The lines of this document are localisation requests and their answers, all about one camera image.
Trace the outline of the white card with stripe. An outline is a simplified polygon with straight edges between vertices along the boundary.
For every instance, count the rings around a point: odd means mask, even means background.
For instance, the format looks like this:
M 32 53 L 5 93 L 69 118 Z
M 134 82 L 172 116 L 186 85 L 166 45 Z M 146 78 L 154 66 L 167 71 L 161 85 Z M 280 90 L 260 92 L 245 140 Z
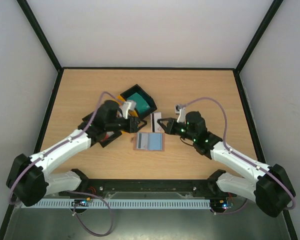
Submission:
M 159 133 L 161 132 L 162 128 L 158 123 L 158 120 L 162 118 L 161 112 L 153 112 L 150 114 L 150 120 L 151 120 L 151 131 L 153 133 Z

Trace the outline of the yellow bin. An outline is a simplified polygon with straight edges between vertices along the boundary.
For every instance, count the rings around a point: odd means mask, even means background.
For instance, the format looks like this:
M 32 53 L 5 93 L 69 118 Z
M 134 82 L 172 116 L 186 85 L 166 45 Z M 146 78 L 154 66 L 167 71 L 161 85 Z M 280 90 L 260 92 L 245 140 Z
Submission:
M 123 102 L 127 101 L 127 99 L 124 99 L 122 96 L 118 95 L 116 101 L 119 104 L 119 108 L 118 108 L 116 116 L 119 118 L 120 130 L 125 132 L 125 120 L 126 119 L 123 118 L 123 116 L 122 116 L 121 106 L 122 106 Z M 137 114 L 137 111 L 135 109 L 133 111 L 129 111 L 129 116 L 128 117 L 138 117 L 139 118 L 139 116 Z

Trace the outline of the black bin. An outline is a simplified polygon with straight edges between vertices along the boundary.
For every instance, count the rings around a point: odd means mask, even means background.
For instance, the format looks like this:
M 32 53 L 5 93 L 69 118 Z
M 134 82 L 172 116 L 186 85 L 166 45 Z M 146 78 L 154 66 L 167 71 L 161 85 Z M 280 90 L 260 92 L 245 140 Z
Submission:
M 135 112 L 140 119 L 145 119 L 151 113 L 157 110 L 154 99 L 146 93 L 138 84 L 133 85 L 129 89 L 120 94 L 124 100 L 132 100 L 136 102 Z
M 85 131 L 91 139 L 91 146 L 99 143 L 103 148 L 122 135 L 122 129 L 106 127 L 107 124 L 114 124 L 118 119 L 118 113 L 122 113 L 117 107 L 115 110 L 98 110 Z

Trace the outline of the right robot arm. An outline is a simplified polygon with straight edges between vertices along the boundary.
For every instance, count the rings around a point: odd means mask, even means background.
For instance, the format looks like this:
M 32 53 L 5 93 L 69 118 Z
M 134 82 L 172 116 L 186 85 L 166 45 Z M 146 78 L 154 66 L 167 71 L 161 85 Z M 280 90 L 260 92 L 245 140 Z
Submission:
M 234 176 L 224 170 L 211 175 L 208 191 L 219 196 L 234 193 L 250 200 L 266 215 L 277 217 L 283 210 L 296 205 L 296 192 L 285 169 L 254 160 L 228 146 L 222 138 L 208 131 L 206 121 L 198 111 L 191 111 L 181 122 L 176 118 L 161 118 L 157 123 L 169 135 L 192 141 L 192 146 L 202 156 L 222 163 L 234 170 Z

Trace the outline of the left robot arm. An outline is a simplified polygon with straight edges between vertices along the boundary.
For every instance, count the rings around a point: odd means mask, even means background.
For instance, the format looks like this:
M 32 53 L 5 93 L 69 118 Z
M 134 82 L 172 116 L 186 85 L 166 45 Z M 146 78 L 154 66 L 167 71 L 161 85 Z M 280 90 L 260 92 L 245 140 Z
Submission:
M 63 140 L 31 156 L 23 153 L 18 155 L 6 181 L 9 195 L 16 196 L 30 207 L 47 195 L 77 190 L 86 178 L 81 171 L 73 169 L 54 173 L 54 170 L 74 155 L 96 143 L 107 141 L 109 132 L 136 133 L 146 126 L 145 120 L 130 115 L 135 106 L 132 100 L 122 105 L 114 100 L 106 100 L 84 117 L 77 129 Z

